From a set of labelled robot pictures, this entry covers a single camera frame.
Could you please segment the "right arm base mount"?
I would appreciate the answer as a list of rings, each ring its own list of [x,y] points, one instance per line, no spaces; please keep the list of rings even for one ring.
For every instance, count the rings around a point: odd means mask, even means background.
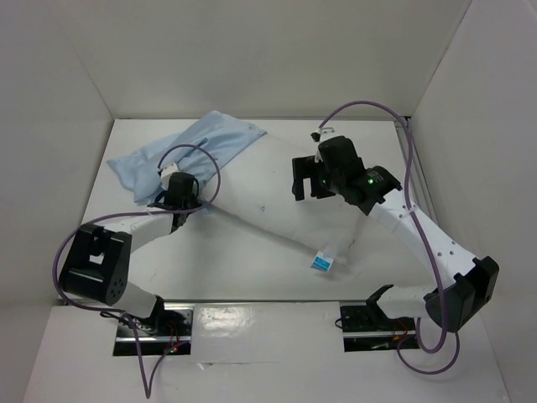
[[[334,325],[342,331],[347,353],[396,350],[399,344],[401,349],[419,348],[413,319],[389,319],[365,302],[340,305]]]

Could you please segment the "light blue pillowcase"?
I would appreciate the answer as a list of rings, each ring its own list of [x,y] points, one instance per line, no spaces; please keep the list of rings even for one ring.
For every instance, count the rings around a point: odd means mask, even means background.
[[[129,155],[107,163],[121,186],[137,204],[154,199],[162,190],[159,171],[169,163],[192,174],[204,187],[216,174],[266,131],[259,126],[212,111],[186,130],[155,140]]]

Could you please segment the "blue white pillow label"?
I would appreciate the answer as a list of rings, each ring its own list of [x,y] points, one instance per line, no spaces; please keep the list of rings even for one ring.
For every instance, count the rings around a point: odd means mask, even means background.
[[[331,269],[334,262],[335,260],[331,256],[318,251],[313,258],[310,267],[314,270],[326,273]]]

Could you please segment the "white pillow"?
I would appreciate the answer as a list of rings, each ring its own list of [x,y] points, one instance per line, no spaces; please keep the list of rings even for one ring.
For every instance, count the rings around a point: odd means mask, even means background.
[[[358,213],[341,196],[296,201],[292,159],[302,148],[265,134],[221,168],[201,188],[212,205],[269,233],[301,243],[338,264],[346,264],[357,233]]]

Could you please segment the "aluminium frame rail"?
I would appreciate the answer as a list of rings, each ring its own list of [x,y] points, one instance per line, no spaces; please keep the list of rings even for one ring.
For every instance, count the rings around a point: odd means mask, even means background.
[[[420,226],[429,244],[430,251],[425,251],[425,262],[432,267],[431,258],[434,257],[435,267],[441,278],[442,288],[446,290],[448,287],[454,285],[455,281],[443,266],[447,262],[446,258],[449,253],[442,251],[440,254],[440,251],[437,249],[440,245],[441,229],[437,227],[432,200],[415,148],[414,137],[411,133],[410,118],[402,117],[402,122],[396,123],[395,126],[406,166],[403,182],[407,184],[404,184],[404,188],[409,188],[409,191],[412,192],[411,201],[423,211],[423,213],[416,213],[416,215],[419,217]]]

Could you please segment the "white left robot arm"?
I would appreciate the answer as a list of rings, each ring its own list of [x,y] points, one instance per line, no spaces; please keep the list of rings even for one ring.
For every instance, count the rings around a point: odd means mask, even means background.
[[[173,173],[147,214],[126,217],[106,226],[87,223],[78,228],[59,276],[60,289],[86,300],[98,301],[113,311],[125,311],[148,335],[162,331],[162,297],[128,281],[131,254],[184,225],[197,200],[198,180]]]

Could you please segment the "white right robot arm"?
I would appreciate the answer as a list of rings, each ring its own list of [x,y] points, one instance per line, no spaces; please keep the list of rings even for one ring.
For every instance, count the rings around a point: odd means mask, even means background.
[[[292,160],[295,199],[305,198],[304,181],[316,199],[342,196],[387,228],[427,269],[435,288],[385,285],[368,298],[366,318],[376,329],[401,317],[428,317],[442,330],[458,332],[492,298],[499,273],[491,257],[477,257],[438,227],[382,166],[366,167],[353,142],[337,136],[316,154]]]

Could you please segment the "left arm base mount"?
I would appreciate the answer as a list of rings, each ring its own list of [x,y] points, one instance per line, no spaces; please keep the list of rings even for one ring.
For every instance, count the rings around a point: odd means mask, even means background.
[[[190,355],[194,307],[193,303],[165,302],[164,315],[156,327],[147,327],[134,318],[142,355],[159,356],[164,352],[171,356]],[[101,317],[117,322],[112,355],[136,356],[134,332],[127,320],[118,314],[101,313]]]

